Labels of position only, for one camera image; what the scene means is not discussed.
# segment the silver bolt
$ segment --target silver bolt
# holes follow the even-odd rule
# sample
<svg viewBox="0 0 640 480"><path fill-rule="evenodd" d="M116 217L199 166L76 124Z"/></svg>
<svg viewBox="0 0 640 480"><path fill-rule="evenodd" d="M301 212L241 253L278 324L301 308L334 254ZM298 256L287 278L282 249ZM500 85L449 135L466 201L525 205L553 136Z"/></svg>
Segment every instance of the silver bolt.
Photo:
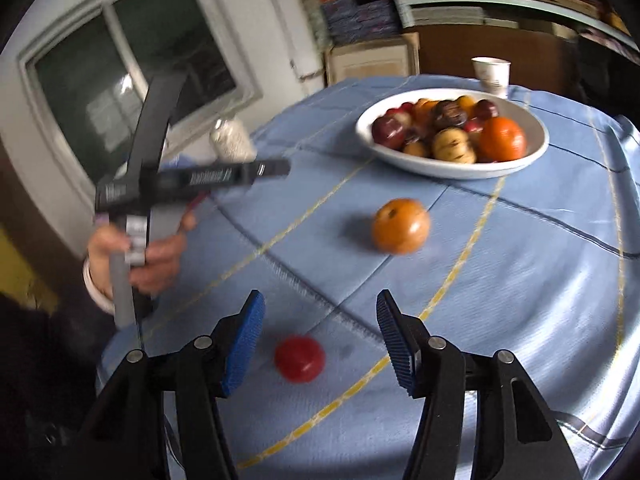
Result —
<svg viewBox="0 0 640 480"><path fill-rule="evenodd" d="M142 350L132 350L127 354L127 361L130 363L137 363L140 361L145 355L142 353Z"/></svg>
<svg viewBox="0 0 640 480"><path fill-rule="evenodd" d="M500 361L502 361L503 363L510 365L511 363L513 363L515 357L508 350L500 350L498 352L498 359L500 359Z"/></svg>
<svg viewBox="0 0 640 480"><path fill-rule="evenodd" d="M193 345L198 350L204 350L205 348L209 348L212 345L213 341L208 335L201 335L196 341L193 342Z"/></svg>
<svg viewBox="0 0 640 480"><path fill-rule="evenodd" d="M443 338L434 336L429 338L429 346L436 350L442 350L447 345L447 342Z"/></svg>

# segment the fruit bowl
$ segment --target fruit bowl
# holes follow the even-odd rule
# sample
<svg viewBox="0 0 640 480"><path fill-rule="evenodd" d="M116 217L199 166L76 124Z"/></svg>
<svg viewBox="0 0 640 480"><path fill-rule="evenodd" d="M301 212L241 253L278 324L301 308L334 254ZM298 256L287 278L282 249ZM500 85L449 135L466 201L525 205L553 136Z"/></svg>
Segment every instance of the fruit bowl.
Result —
<svg viewBox="0 0 640 480"><path fill-rule="evenodd" d="M384 115L389 108L399 107L405 102L415 103L418 99L422 98L432 101L442 101L444 99L455 100L462 95L471 96L476 101L489 99L497 106L501 116L510 118L518 123L527 137L526 155L523 158L510 160L509 162L459 164L407 155L373 142L371 124L376 118ZM411 171L412 173L461 180L494 178L522 170L538 160L549 146L549 133L545 125L527 109L485 92L475 92L461 88L427 88L404 92L383 99L368 108L360 116L356 123L356 134L361 142L370 148L377 157L398 168Z"/></svg>

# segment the white window frame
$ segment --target white window frame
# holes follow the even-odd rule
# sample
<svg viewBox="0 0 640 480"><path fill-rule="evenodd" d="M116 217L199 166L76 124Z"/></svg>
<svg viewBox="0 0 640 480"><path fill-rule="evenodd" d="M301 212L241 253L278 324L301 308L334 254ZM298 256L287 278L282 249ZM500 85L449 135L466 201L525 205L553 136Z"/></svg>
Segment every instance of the white window frame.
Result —
<svg viewBox="0 0 640 480"><path fill-rule="evenodd" d="M116 1L84 0L70 12L55 20L18 56L22 84L40 134L54 153L56 162L62 168L71 185L91 208L94 207L95 186L66 141L49 107L38 79L35 64L73 31L102 14L123 65L131 76L134 89L144 100L148 82L145 80L120 27L120 22L113 9L113 3ZM174 124L167 133L166 146L162 154L163 159L177 155L185 146L205 134L221 113L235 114L262 97L257 79L242 50L238 35L226 17L220 1L196 0L196 2L229 72L236 82L236 88Z"/></svg>

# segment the tablecloth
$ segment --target tablecloth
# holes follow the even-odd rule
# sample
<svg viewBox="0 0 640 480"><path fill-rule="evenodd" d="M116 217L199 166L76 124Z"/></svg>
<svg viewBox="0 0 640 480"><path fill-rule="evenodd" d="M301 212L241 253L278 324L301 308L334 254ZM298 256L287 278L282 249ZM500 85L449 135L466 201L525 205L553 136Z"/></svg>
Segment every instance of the tablecloth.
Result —
<svg viewBox="0 0 640 480"><path fill-rule="evenodd" d="M243 480L402 477L422 401L398 386L386 359L375 315L383 288L463 351L511 349L585 479L606 471L640 420L638 134L594 108L511 86L509 99L549 130L545 155L500 179L431 180L372 160L353 131L370 105L419 88L479 85L345 80L258 129L259 156L289 157L289 177L199 207L178 283L143 325L150 355L177 351L253 288L263 293L249 373L219 403ZM370 220L399 197L430 210L431 235L417 253L389 256L373 248ZM274 348L305 333L324 347L326 369L288 383ZM114 338L103 380L135 346L134 330ZM469 392L457 479L470 474L475 405ZM184 476L175 464L172 474Z"/></svg>

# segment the sleeve cuff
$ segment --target sleeve cuff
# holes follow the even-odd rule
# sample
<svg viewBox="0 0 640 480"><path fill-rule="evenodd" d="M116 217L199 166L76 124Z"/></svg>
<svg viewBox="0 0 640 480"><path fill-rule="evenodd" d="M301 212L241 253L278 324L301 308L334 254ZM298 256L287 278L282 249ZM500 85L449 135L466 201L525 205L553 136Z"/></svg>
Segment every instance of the sleeve cuff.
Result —
<svg viewBox="0 0 640 480"><path fill-rule="evenodd" d="M113 316L115 310L113 301L111 301L103 293L101 293L94 285L94 282L91 279L91 274L89 272L89 260L84 261L84 266L82 267L82 277L84 278L84 286L86 287L86 290L89 293L91 299L94 300L94 303L100 308L100 310Z"/></svg>

